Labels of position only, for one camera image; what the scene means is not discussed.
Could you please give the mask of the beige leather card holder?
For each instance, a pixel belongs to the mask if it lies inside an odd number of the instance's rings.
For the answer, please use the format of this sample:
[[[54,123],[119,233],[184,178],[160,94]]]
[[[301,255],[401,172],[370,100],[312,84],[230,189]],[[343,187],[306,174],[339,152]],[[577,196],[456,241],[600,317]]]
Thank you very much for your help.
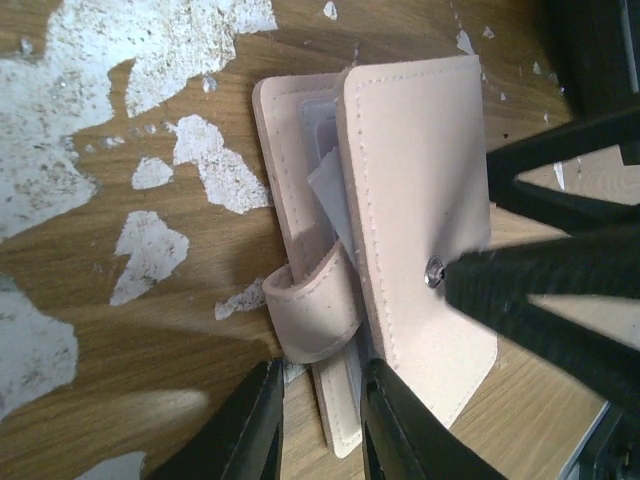
[[[252,103],[288,261],[263,283],[285,357],[308,365],[329,448],[362,441],[361,366],[378,356],[445,426],[491,370],[496,336],[427,284],[490,241],[477,56],[270,77]]]

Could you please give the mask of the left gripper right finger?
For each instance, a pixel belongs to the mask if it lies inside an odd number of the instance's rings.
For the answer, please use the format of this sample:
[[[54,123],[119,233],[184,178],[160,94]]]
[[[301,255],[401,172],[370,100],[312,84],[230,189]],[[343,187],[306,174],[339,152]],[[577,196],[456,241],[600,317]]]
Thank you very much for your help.
[[[502,479],[459,441],[382,359],[362,371],[360,413],[367,479]]]

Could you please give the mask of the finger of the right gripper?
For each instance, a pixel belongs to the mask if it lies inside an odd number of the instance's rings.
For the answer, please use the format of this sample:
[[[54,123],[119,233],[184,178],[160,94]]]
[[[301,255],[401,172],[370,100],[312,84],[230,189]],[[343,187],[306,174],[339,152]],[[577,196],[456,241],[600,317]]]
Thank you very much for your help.
[[[469,252],[442,278],[451,307],[638,414],[638,225]]]

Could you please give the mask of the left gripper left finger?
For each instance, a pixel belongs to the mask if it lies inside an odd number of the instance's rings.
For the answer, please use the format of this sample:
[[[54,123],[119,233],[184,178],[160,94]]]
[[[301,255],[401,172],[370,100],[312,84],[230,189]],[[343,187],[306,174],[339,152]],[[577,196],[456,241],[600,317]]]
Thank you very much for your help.
[[[283,400],[283,362],[259,362],[199,432],[148,477],[279,479]]]

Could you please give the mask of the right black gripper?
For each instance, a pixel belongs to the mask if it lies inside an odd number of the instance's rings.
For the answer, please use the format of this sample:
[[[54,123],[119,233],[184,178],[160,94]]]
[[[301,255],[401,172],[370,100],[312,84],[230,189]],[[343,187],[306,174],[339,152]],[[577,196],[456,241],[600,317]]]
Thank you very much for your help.
[[[563,164],[639,141],[639,3],[546,1],[552,55],[572,112],[587,119],[486,154],[490,201],[570,235],[639,222],[639,207],[566,190]],[[550,165],[559,188],[519,178]]]

